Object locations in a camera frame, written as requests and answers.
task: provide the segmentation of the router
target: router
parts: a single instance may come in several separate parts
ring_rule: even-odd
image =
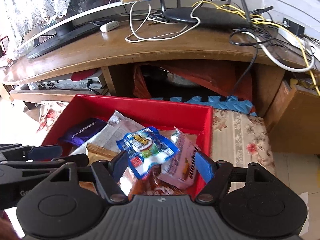
[[[229,13],[216,8],[202,7],[202,4],[194,11],[194,16],[201,20],[200,25],[214,27],[219,29],[240,29],[250,28],[252,26],[249,10],[245,0],[241,0],[245,11],[246,20],[237,14]],[[181,7],[180,0],[177,0],[177,8],[166,9],[164,0],[160,0],[162,15],[167,20],[182,22],[187,24],[196,24],[197,20],[190,17],[194,7]]]

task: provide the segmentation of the red box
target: red box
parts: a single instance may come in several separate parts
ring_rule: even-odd
[[[42,145],[60,144],[63,155],[68,155],[71,144],[59,143],[58,138],[72,126],[96,117],[107,121],[118,110],[141,125],[154,126],[159,130],[177,127],[184,133],[196,134],[197,145],[210,156],[212,138],[212,107],[159,100],[120,98],[106,96],[76,95],[61,113]],[[188,191],[200,192],[205,182],[198,176],[195,185]]]

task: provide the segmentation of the purple snack package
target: purple snack package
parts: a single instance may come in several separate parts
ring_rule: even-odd
[[[103,120],[98,118],[89,118],[68,129],[68,131],[59,138],[59,140],[80,146],[92,136],[100,132],[106,125],[107,122]]]

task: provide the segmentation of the screw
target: screw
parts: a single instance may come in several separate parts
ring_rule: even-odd
[[[210,202],[213,200],[213,196],[210,194],[201,194],[198,196],[198,200],[201,202]]]
[[[113,194],[110,197],[110,200],[113,202],[121,202],[125,200],[125,195],[123,194]]]

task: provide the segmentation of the floral tablecloth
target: floral tablecloth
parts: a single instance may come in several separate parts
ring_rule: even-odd
[[[238,112],[215,109],[212,124],[211,158],[225,160],[235,167],[256,162],[275,175],[275,165],[263,119]],[[230,190],[244,186],[232,183]]]

